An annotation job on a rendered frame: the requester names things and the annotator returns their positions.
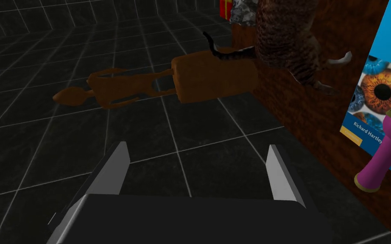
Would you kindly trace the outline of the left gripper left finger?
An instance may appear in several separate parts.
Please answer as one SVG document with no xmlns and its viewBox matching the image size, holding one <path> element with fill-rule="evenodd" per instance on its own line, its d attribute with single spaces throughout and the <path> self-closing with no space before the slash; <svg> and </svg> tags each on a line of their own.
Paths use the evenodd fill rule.
<svg viewBox="0 0 391 244">
<path fill-rule="evenodd" d="M 86 194 L 119 194 L 130 164 L 127 144 L 115 142 L 73 197 L 73 206 Z"/>
</svg>

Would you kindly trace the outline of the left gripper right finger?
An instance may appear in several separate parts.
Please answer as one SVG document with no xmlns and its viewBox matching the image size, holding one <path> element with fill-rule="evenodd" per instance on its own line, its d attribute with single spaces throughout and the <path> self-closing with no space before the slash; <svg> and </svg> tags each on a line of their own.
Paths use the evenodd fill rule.
<svg viewBox="0 0 391 244">
<path fill-rule="evenodd" d="M 265 167 L 274 200 L 298 202 L 305 208 L 299 187 L 291 173 L 290 159 L 281 146 L 269 145 Z"/>
</svg>

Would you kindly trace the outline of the brown wooden table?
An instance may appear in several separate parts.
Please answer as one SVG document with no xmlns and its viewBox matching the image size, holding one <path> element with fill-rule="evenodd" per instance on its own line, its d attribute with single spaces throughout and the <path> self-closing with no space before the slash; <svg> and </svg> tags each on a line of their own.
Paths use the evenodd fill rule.
<svg viewBox="0 0 391 244">
<path fill-rule="evenodd" d="M 251 136 L 257 149 L 281 144 L 317 208 L 328 218 L 333 244 L 354 244 L 375 237 L 371 244 L 391 244 L 391 172 L 378 192 L 365 193 L 354 176 L 370 155 L 340 133 L 365 59 L 389 0 L 320 0 L 312 33 L 324 55 L 352 61 L 342 69 L 320 72 L 321 82 L 339 90 L 327 96 L 299 85 L 283 70 L 257 62 L 260 85 L 254 97 L 283 124 L 279 132 Z"/>
</svg>

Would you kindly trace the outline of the magenta vase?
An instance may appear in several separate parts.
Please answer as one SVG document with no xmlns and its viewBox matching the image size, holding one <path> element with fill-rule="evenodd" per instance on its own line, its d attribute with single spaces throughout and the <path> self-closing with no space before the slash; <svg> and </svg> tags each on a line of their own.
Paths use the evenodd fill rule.
<svg viewBox="0 0 391 244">
<path fill-rule="evenodd" d="M 373 193 L 379 190 L 381 182 L 391 167 L 391 109 L 383 120 L 384 138 L 372 159 L 355 175 L 355 185 L 362 191 Z"/>
</svg>

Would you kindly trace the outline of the blue book with eyes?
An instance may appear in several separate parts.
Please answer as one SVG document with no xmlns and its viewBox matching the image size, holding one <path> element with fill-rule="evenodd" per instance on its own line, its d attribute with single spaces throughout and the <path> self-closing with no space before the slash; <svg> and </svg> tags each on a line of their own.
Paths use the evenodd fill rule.
<svg viewBox="0 0 391 244">
<path fill-rule="evenodd" d="M 383 120 L 390 109 L 391 0 L 387 4 L 340 132 L 373 157 L 385 136 Z"/>
</svg>

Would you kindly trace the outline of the brown tabby cat figure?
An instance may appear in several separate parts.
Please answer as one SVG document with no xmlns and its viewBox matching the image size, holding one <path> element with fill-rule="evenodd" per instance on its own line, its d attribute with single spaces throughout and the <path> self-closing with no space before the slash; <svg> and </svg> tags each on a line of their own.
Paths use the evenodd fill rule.
<svg viewBox="0 0 391 244">
<path fill-rule="evenodd" d="M 212 37 L 207 38 L 211 53 L 220 60 L 259 59 L 275 69 L 287 69 L 303 86 L 311 86 L 327 95 L 336 95 L 337 90 L 318 81 L 319 70 L 343 66 L 352 59 L 347 52 L 341 59 L 322 57 L 319 42 L 310 29 L 319 0 L 258 0 L 256 42 L 231 53 L 221 53 Z"/>
</svg>

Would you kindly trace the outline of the grey speckled object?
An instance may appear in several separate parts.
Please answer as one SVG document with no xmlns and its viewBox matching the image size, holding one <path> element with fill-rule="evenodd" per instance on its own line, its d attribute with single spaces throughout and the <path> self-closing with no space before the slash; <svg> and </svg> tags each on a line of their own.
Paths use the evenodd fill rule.
<svg viewBox="0 0 391 244">
<path fill-rule="evenodd" d="M 256 12 L 258 0 L 233 0 L 231 8 L 231 23 L 241 26 L 256 25 Z"/>
</svg>

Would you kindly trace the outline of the red gift box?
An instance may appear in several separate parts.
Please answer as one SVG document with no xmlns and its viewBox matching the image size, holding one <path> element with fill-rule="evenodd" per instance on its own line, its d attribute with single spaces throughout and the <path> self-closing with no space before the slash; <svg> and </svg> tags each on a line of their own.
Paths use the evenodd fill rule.
<svg viewBox="0 0 391 244">
<path fill-rule="evenodd" d="M 219 0 L 220 17 L 230 21 L 233 0 Z"/>
</svg>

